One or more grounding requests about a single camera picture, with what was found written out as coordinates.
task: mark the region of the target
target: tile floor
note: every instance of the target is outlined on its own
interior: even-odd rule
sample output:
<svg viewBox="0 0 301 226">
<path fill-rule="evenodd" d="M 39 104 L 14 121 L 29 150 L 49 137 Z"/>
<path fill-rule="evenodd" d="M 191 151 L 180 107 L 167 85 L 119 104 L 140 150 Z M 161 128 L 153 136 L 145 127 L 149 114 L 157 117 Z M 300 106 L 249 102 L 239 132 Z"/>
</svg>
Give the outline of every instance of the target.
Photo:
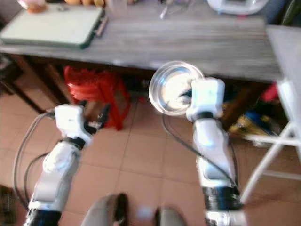
<svg viewBox="0 0 301 226">
<path fill-rule="evenodd" d="M 52 103 L 26 79 L 18 81 L 41 107 Z M 16 150 L 36 113 L 15 95 L 0 96 L 0 183 L 12 186 L 12 166 Z M 172 127 L 191 140 L 191 125 L 184 119 L 171 119 Z M 36 155 L 52 149 L 60 135 L 51 120 L 44 120 L 35 131 L 22 157 L 19 186 L 26 166 Z M 265 154 L 242 140 L 233 141 L 239 163 L 241 187 Z M 270 167 L 273 170 L 301 173 L 296 152 L 286 148 Z M 30 191 L 41 172 L 37 163 L 30 175 Z M 143 211 L 159 205 L 176 207 L 189 226 L 204 226 L 204 204 L 195 156 L 166 135 L 160 116 L 147 103 L 132 102 L 125 128 L 120 132 L 103 129 L 93 144 L 83 151 L 80 169 L 73 181 L 61 226 L 79 226 L 85 212 L 98 198 L 126 192 L 130 201 L 130 223 L 150 225 Z M 263 177 L 245 208 L 250 226 L 301 225 L 301 182 Z M 25 211 L 17 204 L 17 225 Z"/>
</svg>

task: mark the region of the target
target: stainless steel bowl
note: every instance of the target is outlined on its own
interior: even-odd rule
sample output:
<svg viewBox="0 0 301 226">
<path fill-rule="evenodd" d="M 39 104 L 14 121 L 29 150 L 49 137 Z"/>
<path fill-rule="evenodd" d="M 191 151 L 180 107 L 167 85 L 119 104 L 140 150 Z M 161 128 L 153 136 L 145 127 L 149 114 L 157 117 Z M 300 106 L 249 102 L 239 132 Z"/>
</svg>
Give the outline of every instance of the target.
<svg viewBox="0 0 301 226">
<path fill-rule="evenodd" d="M 171 61 L 161 66 L 150 81 L 149 97 L 152 105 L 161 113 L 180 116 L 186 113 L 190 100 L 182 96 L 191 90 L 191 82 L 204 78 L 193 65 Z"/>
</svg>

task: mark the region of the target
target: red stool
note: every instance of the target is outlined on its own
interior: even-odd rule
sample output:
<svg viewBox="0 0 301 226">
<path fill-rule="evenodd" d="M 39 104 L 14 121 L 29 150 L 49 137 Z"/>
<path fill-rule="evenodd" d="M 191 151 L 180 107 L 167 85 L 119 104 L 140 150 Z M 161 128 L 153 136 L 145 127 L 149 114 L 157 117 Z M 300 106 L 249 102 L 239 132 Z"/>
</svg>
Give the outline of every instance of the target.
<svg viewBox="0 0 301 226">
<path fill-rule="evenodd" d="M 75 104 L 81 100 L 109 103 L 111 105 L 110 119 L 106 127 L 114 126 L 117 130 L 122 129 L 122 121 L 130 108 L 130 96 L 117 74 L 107 71 L 97 73 L 88 69 L 75 69 L 67 66 L 64 70 L 64 78 Z M 119 112 L 114 97 L 117 90 L 123 94 L 127 102 L 122 113 Z"/>
</svg>

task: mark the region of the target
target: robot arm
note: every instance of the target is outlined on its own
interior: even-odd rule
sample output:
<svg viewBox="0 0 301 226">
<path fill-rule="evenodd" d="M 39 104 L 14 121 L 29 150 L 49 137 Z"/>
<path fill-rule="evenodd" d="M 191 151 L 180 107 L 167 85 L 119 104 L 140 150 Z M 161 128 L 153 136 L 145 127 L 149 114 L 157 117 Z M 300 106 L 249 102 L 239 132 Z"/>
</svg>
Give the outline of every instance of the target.
<svg viewBox="0 0 301 226">
<path fill-rule="evenodd" d="M 43 172 L 35 185 L 25 226 L 57 226 L 69 196 L 72 178 L 79 167 L 81 150 L 104 126 L 108 111 L 106 106 L 98 123 L 90 126 L 84 120 L 83 106 L 60 105 L 55 108 L 56 126 L 63 139 L 44 159 Z"/>
<path fill-rule="evenodd" d="M 222 115 L 224 83 L 207 78 L 194 80 L 191 85 L 191 106 L 186 116 L 194 125 L 194 146 L 227 174 L 224 175 L 214 165 L 198 157 L 206 223 L 209 226 L 245 226 L 246 219 L 235 184 L 233 159 L 228 151 L 228 136 L 216 120 Z"/>
</svg>

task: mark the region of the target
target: cutting board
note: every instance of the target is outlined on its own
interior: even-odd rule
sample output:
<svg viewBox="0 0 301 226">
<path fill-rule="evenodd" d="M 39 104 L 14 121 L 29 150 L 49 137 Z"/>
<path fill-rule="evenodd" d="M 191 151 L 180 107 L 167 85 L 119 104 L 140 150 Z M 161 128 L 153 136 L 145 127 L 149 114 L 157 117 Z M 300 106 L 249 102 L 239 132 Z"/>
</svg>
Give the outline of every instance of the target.
<svg viewBox="0 0 301 226">
<path fill-rule="evenodd" d="M 22 10 L 2 30 L 0 39 L 7 44 L 84 48 L 90 44 L 104 15 L 104 9 L 95 6 L 48 4 L 47 7 L 37 14 Z"/>
</svg>

